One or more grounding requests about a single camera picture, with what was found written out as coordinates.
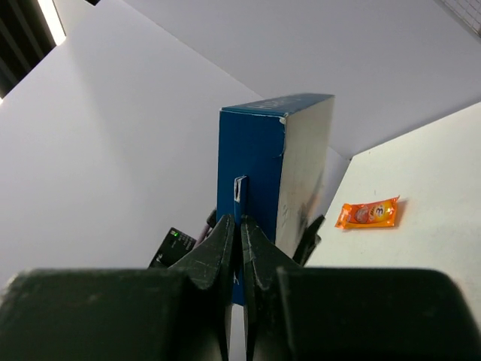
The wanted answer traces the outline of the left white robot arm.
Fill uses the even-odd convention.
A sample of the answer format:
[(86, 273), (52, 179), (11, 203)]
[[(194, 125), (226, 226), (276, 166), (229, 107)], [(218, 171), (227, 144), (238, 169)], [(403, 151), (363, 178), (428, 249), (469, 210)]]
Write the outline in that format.
[[(325, 217), (319, 215), (305, 230), (295, 251), (293, 259), (299, 265), (305, 265), (310, 255), (321, 241), (317, 232), (323, 224)], [(153, 256), (149, 268), (168, 268), (191, 252), (196, 246), (203, 242), (213, 231), (216, 225), (216, 209), (207, 218), (206, 226), (202, 231), (200, 239), (195, 239), (178, 229), (170, 228), (168, 234), (162, 241), (159, 249)]]

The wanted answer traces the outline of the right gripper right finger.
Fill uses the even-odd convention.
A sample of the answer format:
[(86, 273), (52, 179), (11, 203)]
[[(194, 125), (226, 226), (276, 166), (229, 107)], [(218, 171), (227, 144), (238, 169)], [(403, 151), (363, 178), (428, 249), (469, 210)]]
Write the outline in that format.
[(305, 268), (240, 226), (249, 360), (478, 360), (460, 289), (416, 268)]

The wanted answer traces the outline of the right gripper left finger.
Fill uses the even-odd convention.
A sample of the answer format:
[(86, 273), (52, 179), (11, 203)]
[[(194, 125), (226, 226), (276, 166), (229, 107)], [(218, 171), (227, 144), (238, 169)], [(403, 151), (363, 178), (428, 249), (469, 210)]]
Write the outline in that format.
[(235, 222), (169, 268), (21, 272), (1, 296), (3, 360), (226, 360)]

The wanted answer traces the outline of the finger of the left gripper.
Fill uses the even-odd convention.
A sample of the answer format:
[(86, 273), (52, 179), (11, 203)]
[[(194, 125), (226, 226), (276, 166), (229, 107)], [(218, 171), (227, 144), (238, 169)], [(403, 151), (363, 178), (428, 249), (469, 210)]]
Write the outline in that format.
[(324, 221), (325, 217), (321, 214), (304, 230), (294, 256), (292, 257), (297, 264), (305, 265), (312, 252), (320, 243), (321, 238), (318, 235), (318, 231)]

